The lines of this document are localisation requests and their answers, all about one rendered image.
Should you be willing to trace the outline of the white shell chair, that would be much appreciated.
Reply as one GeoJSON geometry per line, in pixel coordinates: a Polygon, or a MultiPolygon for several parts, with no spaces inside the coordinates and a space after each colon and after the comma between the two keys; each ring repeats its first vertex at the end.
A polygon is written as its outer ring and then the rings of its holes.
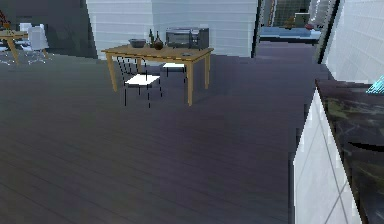
{"type": "MultiPolygon", "coordinates": [[[[29,28],[32,27],[32,24],[31,23],[20,23],[19,24],[19,28],[20,28],[20,31],[25,31],[27,32],[29,28]]],[[[22,38],[21,40],[17,40],[15,42],[16,44],[21,44],[21,45],[29,45],[30,44],[30,41],[27,38],[22,38]]]]}
{"type": "Polygon", "coordinates": [[[29,45],[23,46],[25,56],[28,58],[28,64],[42,62],[48,59],[47,49],[49,48],[45,31],[40,26],[31,27],[27,31],[29,45]]]}

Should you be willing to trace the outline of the grey microwave oven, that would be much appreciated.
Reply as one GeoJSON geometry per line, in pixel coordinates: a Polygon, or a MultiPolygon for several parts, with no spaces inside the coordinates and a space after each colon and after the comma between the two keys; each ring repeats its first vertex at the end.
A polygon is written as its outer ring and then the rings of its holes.
{"type": "Polygon", "coordinates": [[[205,49],[209,47],[209,29],[171,27],[166,30],[166,44],[173,48],[205,49]]]}

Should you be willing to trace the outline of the blue bed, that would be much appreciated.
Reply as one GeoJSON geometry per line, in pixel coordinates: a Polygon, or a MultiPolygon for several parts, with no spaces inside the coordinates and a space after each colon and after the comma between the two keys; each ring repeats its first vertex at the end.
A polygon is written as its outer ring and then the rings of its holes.
{"type": "Polygon", "coordinates": [[[317,44],[321,32],[306,28],[280,28],[280,27],[262,27],[260,40],[270,42],[289,42],[289,43],[307,43],[317,44]]]}

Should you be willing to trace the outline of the white cabinet dark marble top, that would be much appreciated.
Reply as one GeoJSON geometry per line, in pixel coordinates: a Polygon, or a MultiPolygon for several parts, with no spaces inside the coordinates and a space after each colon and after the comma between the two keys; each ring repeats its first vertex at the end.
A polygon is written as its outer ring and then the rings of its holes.
{"type": "Polygon", "coordinates": [[[384,224],[384,94],[317,80],[292,161],[294,224],[384,224]]]}

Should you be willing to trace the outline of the light wooden dining table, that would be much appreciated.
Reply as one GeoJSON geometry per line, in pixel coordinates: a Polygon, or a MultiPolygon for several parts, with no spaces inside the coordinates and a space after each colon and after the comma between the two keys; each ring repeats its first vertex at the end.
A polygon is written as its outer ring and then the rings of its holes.
{"type": "Polygon", "coordinates": [[[10,48],[10,51],[13,55],[14,61],[16,64],[19,63],[18,59],[18,52],[16,50],[14,40],[15,39],[21,39],[21,38],[27,38],[28,33],[25,31],[15,31],[15,30],[2,30],[0,31],[0,40],[6,40],[8,47],[10,48]]]}

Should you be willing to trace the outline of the red plant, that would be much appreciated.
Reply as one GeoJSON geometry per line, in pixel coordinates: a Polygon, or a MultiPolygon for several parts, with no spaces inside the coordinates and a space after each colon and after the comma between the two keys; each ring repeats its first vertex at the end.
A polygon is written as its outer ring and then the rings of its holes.
{"type": "Polygon", "coordinates": [[[10,21],[6,18],[4,13],[0,10],[0,24],[7,30],[10,29],[10,21]]]}

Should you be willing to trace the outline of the black door frame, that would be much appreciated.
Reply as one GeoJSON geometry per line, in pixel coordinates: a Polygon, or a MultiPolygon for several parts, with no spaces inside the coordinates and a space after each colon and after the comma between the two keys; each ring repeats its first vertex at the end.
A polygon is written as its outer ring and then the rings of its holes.
{"type": "Polygon", "coordinates": [[[328,9],[324,20],[324,26],[321,30],[321,34],[316,46],[316,52],[314,54],[314,60],[317,64],[321,64],[324,59],[325,50],[328,41],[330,40],[333,23],[337,15],[340,1],[341,0],[328,0],[328,9]]]}

